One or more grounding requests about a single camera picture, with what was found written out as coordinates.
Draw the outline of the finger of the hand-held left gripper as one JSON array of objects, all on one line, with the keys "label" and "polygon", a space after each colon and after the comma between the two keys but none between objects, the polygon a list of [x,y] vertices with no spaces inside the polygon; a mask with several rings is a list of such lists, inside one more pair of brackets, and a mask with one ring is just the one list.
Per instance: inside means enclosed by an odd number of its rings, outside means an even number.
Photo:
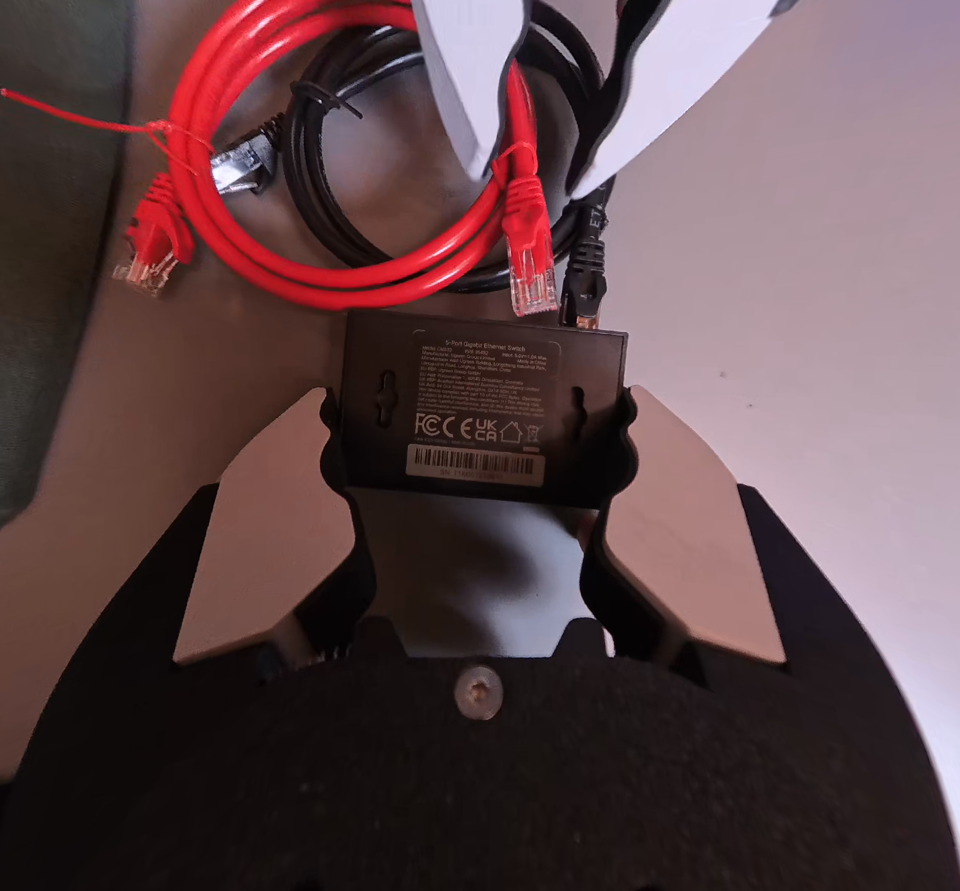
[{"label": "finger of the hand-held left gripper", "polygon": [[767,27],[779,0],[627,0],[566,190],[581,198],[655,141]]},{"label": "finger of the hand-held left gripper", "polygon": [[484,178],[506,127],[506,84],[531,0],[411,0],[429,84],[457,159]]}]

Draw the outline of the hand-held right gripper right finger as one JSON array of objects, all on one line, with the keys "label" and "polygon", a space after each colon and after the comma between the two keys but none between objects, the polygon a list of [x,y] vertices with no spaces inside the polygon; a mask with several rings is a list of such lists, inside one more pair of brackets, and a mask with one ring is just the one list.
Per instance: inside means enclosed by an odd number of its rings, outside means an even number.
[{"label": "hand-held right gripper right finger", "polygon": [[613,654],[669,668],[693,646],[786,665],[737,480],[642,386],[623,407],[626,482],[597,514],[581,570]]}]

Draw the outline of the black ethernet switch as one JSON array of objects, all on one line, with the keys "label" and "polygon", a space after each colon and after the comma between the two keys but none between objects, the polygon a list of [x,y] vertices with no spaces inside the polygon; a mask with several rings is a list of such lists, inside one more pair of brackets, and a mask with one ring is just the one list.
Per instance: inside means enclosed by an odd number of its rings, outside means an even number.
[{"label": "black ethernet switch", "polygon": [[346,486],[600,510],[636,474],[628,338],[356,311],[337,436]]}]

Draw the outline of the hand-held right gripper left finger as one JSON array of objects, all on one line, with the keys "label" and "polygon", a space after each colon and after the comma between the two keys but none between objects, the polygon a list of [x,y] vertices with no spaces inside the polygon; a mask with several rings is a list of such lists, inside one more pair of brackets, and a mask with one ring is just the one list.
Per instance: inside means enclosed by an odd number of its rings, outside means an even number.
[{"label": "hand-held right gripper left finger", "polygon": [[335,398],[315,388],[222,474],[174,661],[193,665],[261,644],[291,667],[342,658],[375,595]]}]

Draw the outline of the red twist tie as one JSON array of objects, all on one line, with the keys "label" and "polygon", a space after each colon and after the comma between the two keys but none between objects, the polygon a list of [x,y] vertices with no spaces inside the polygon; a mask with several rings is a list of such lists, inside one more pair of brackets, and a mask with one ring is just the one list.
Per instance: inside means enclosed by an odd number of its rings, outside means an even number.
[{"label": "red twist tie", "polygon": [[194,169],[188,156],[182,157],[179,153],[175,152],[172,141],[179,139],[193,141],[205,151],[209,160],[216,153],[215,148],[209,141],[200,137],[193,131],[186,129],[168,119],[153,119],[142,124],[129,124],[124,122],[97,119],[50,105],[17,91],[8,89],[5,86],[1,87],[1,96],[8,101],[36,110],[44,115],[60,119],[71,124],[79,125],[81,127],[118,133],[126,136],[144,136],[164,155],[169,164],[181,166],[194,176],[197,176],[199,172]]}]

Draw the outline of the black twist tie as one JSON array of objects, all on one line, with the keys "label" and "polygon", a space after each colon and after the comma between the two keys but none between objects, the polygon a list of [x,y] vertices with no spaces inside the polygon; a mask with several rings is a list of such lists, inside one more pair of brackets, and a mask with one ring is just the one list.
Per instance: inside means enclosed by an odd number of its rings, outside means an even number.
[{"label": "black twist tie", "polygon": [[295,100],[315,105],[324,117],[335,110],[344,110],[358,119],[363,119],[363,114],[349,101],[324,89],[315,81],[293,81],[290,91]]}]

